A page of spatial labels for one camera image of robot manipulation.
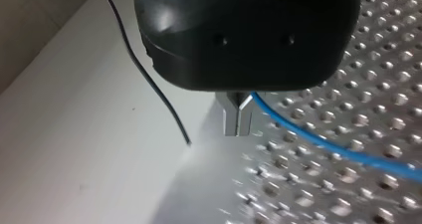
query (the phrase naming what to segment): white surface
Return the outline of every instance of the white surface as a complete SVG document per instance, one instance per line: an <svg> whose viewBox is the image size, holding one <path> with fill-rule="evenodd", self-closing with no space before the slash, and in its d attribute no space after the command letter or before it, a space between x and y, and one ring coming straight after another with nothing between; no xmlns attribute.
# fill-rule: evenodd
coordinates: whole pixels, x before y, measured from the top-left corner
<svg viewBox="0 0 422 224"><path fill-rule="evenodd" d="M132 0L115 0L131 43L193 141L213 94L152 69ZM0 223L148 223L185 147L126 54L105 0L89 0L0 97Z"/></svg>

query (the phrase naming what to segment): perforated metal sheet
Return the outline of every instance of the perforated metal sheet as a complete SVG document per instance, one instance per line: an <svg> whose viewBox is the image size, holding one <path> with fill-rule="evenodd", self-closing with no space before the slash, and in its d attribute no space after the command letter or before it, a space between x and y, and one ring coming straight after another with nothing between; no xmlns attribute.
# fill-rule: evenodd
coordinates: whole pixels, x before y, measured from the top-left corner
<svg viewBox="0 0 422 224"><path fill-rule="evenodd" d="M335 76L266 101L340 145L422 168L422 0L362 0ZM227 223L422 223L421 184L312 146L259 111L253 131Z"/></svg>

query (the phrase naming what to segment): black device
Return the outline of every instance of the black device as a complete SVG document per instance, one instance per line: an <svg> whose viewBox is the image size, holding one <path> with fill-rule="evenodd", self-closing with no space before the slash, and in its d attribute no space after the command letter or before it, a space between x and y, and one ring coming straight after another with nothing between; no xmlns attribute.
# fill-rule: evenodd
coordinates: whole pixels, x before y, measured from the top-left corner
<svg viewBox="0 0 422 224"><path fill-rule="evenodd" d="M134 0L156 72L199 91L318 85L341 61L360 0Z"/></svg>

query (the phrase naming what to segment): wire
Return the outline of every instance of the wire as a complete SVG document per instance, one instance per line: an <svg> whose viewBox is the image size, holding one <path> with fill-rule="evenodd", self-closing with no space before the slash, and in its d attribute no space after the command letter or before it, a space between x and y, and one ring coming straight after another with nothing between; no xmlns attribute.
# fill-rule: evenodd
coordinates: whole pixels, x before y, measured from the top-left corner
<svg viewBox="0 0 422 224"><path fill-rule="evenodd" d="M177 114L176 110L174 109L173 105L171 104L171 102L167 99L167 97L165 96L165 94L161 91L161 89L158 87L158 85L155 83L155 81L152 79L152 77L148 74L148 72L146 71L146 69L143 67L142 63L137 59L136 55L134 54L134 51L130 45L130 42L127 38L126 32L124 30L124 26L123 26L123 22L121 21L120 15L114 5L114 3L112 2L112 0L106 0L109 4L109 6L111 7L112 12L114 13L115 19L117 20L118 23L118 27L120 29L121 32L121 36L123 38L124 44L127 48L127 52L130 55L131 59L133 60L134 64L137 66L137 68L139 69L139 71L142 73L142 75L145 77L146 81L149 83L149 85L152 87L152 89L157 93L157 95L161 98L161 100L164 102L164 104L167 106L168 110L171 112L171 114L173 115L174 119L177 122L177 125L180 128L180 131L183 134L183 137L186 141L186 143L188 145L190 145L190 138L189 135L187 134L186 129L183 126L182 121L180 120L179 115Z"/></svg>
<svg viewBox="0 0 422 224"><path fill-rule="evenodd" d="M280 116L277 112L271 109L256 92L252 93L252 97L254 98L254 101L257 103L257 105L264 112L269 114L272 119L274 119L285 128L295 132L297 135L301 136L312 144L321 146L333 153L338 153L339 155L351 161L359 162L364 165L384 170L386 172L398 174L402 177L422 182L422 169L412 169L405 163L389 161L380 157L370 156L362 152L347 150L333 142L325 140L313 133L302 129L301 127Z"/></svg>

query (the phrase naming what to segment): blue cable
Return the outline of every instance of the blue cable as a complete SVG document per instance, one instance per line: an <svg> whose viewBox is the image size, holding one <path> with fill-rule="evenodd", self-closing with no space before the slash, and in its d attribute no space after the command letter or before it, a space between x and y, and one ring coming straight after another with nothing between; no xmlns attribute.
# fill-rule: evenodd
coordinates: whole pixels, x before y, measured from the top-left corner
<svg viewBox="0 0 422 224"><path fill-rule="evenodd" d="M362 152L351 151L343 148L333 142L327 141L313 133L302 129L301 127L280 116L277 112L271 109L256 92L252 92L251 95L261 110L267 113L272 119L274 119L285 128L295 132L297 135L301 136L312 144L321 146L328 151L338 153L339 155L351 161L359 162L363 165L371 166L389 173L394 173L401 177L422 183L422 169L412 169L405 163L389 161L384 158L370 156Z"/></svg>

